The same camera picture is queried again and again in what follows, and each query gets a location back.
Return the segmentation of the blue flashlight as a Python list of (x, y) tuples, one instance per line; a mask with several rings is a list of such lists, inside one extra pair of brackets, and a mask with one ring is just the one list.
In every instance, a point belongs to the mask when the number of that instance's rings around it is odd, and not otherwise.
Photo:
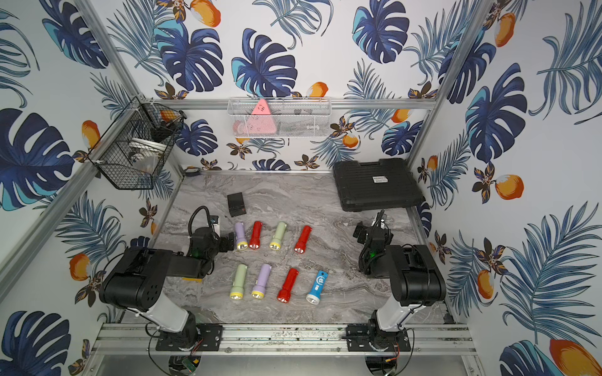
[(321, 293), (324, 289), (325, 282), (328, 278), (328, 274), (325, 271), (318, 271), (318, 274), (314, 280), (311, 290), (306, 296), (307, 302), (312, 305), (318, 305), (321, 301)]

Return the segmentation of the green flashlight back row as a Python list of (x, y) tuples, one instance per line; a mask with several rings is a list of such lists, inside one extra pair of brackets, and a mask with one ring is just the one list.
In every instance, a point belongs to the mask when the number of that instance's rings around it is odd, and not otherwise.
[(286, 222), (279, 222), (275, 228), (274, 236), (270, 242), (270, 249), (279, 251), (282, 248), (282, 241), (285, 236), (285, 231), (287, 229)]

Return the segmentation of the purple flashlight front row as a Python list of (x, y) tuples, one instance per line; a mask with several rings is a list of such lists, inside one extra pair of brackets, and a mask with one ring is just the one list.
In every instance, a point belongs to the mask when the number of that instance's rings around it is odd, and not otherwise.
[(260, 268), (260, 273), (257, 277), (256, 284), (252, 289), (252, 297), (254, 299), (263, 299), (266, 294), (267, 282), (271, 274), (271, 265), (264, 263)]

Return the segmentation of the red flashlight front row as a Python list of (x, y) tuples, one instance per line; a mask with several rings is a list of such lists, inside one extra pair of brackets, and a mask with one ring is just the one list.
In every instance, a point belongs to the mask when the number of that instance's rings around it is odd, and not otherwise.
[(282, 285), (282, 289), (277, 295), (279, 302), (288, 303), (292, 296), (292, 290), (296, 283), (296, 278), (299, 275), (299, 271), (296, 268), (291, 268), (285, 278), (285, 282)]

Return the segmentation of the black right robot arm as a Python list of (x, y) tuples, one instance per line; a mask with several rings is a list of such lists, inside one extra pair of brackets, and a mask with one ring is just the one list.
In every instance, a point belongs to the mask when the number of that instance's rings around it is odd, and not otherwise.
[(444, 278), (428, 248), (421, 244), (392, 244), (393, 234), (376, 222), (359, 223), (354, 231), (363, 245), (359, 271), (366, 277), (390, 283), (390, 297), (375, 310), (367, 324), (346, 327), (350, 352), (408, 352), (411, 348), (407, 321), (419, 310), (446, 296)]

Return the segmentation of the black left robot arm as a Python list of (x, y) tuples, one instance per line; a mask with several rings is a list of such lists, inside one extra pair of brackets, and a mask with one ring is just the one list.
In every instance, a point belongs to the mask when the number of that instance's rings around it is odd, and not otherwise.
[(132, 246), (100, 289), (100, 300), (131, 310), (158, 326), (161, 338), (183, 350), (196, 346), (198, 333), (194, 314), (178, 306), (162, 291), (166, 278), (201, 280), (210, 275), (219, 253), (235, 249), (235, 234), (220, 236), (209, 227), (189, 236), (186, 255), (170, 250)]

